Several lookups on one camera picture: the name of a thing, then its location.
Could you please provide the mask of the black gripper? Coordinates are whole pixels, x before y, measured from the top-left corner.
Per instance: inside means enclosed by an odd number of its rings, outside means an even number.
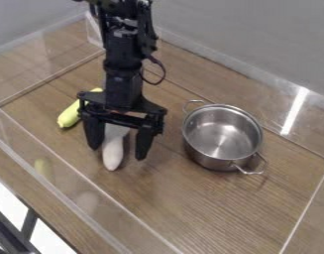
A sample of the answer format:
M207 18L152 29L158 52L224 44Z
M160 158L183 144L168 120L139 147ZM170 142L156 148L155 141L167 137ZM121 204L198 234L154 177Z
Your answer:
M79 115L88 146L96 150L104 140L104 125L113 124L138 130L135 159L146 159L154 136L163 133L167 109L143 95L142 71L111 71L103 91L79 93Z

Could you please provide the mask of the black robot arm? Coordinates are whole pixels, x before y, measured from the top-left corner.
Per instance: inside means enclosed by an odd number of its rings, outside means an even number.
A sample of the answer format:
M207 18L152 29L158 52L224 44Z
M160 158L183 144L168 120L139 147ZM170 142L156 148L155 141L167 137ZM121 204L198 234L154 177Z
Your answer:
M143 160L154 137L163 133L167 109L143 95L146 60L158 50L152 25L154 0L75 0L87 2L96 11L105 58L104 90L79 93L79 117L87 144L97 149L104 141L108 124L138 130L135 158Z

